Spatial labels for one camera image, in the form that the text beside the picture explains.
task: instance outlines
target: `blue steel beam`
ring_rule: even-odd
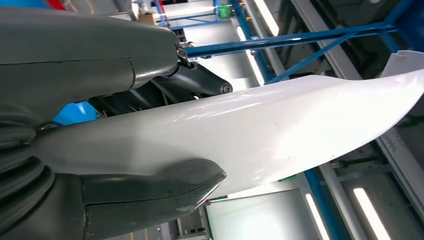
[[[312,55],[308,56],[307,58],[303,59],[298,64],[295,64],[294,66],[290,67],[289,69],[287,69],[282,74],[280,74],[280,75],[276,76],[274,79],[268,81],[266,84],[274,84],[274,83],[278,83],[278,82],[283,81],[284,79],[286,79],[290,75],[294,74],[295,72],[299,71],[300,69],[302,69],[306,65],[308,65],[308,64],[312,63],[313,61],[315,61],[317,58],[319,58],[320,56],[322,56],[326,52],[330,51],[335,46],[338,46],[341,43],[343,43],[344,41],[346,41],[346,40],[348,40],[350,38],[353,38],[355,35],[356,35],[356,33],[352,32],[352,33],[348,33],[348,34],[346,34],[346,35],[344,35],[342,37],[337,38],[332,43],[328,44],[327,46],[321,48],[319,51],[317,51],[314,54],[312,54]]]
[[[200,18],[200,17],[212,16],[212,15],[215,15],[215,13],[205,13],[205,14],[199,14],[199,15],[193,15],[193,16],[176,17],[176,18],[168,19],[168,21],[177,21],[177,20],[184,20],[184,19]]]
[[[214,1],[213,1],[213,4],[214,4],[214,6],[215,6],[215,9],[214,9],[214,11],[215,11],[215,18],[216,18],[216,20],[217,20],[218,22],[220,22],[220,21],[221,21],[221,18],[220,18],[220,12],[219,12],[220,0],[214,0]]]
[[[381,38],[381,40],[383,40],[386,47],[392,53],[397,53],[399,50],[401,50],[401,47],[399,46],[399,44],[395,41],[395,39],[392,36],[390,36],[390,34],[387,31],[381,30],[380,31],[380,38]]]
[[[215,21],[206,21],[206,20],[201,20],[201,19],[194,19],[194,18],[187,18],[187,20],[192,20],[192,21],[197,21],[197,22],[202,22],[202,23],[215,23]]]
[[[237,17],[238,24],[240,24],[240,28],[243,30],[246,39],[251,39],[253,37],[252,31],[249,27],[248,21],[246,17],[243,15],[243,9],[240,7],[240,3],[237,0],[229,0],[229,3],[232,5],[234,9],[235,16]]]
[[[400,2],[394,7],[390,14],[385,18],[384,23],[394,24],[398,18],[400,18],[408,8],[415,2],[415,0],[400,0]]]
[[[189,25],[183,25],[183,26],[173,26],[173,27],[170,27],[169,29],[177,30],[177,29],[185,29],[185,28],[199,27],[199,26],[219,24],[219,23],[221,23],[221,22],[220,21],[202,22],[202,23],[189,24]]]
[[[321,186],[321,180],[315,173],[314,169],[309,169],[304,172],[306,180],[309,184],[312,195],[315,199],[316,205],[320,210],[320,215],[326,226],[329,237],[332,240],[346,240],[349,239],[348,235],[340,227],[340,223],[337,222],[337,216],[334,209],[329,204],[331,199],[328,197],[323,187]]]
[[[187,52],[188,56],[192,58],[217,56],[240,53],[244,52],[247,49],[264,49],[271,47],[275,48],[282,46],[315,43],[318,41],[337,39],[349,33],[356,33],[355,37],[377,35],[382,29],[385,29],[389,33],[396,31],[396,29],[391,25],[383,23],[374,23],[363,26],[351,26],[340,29],[332,29],[327,31],[304,32],[283,36],[250,39],[246,41],[214,44],[208,46],[189,47],[186,48],[185,51]]]

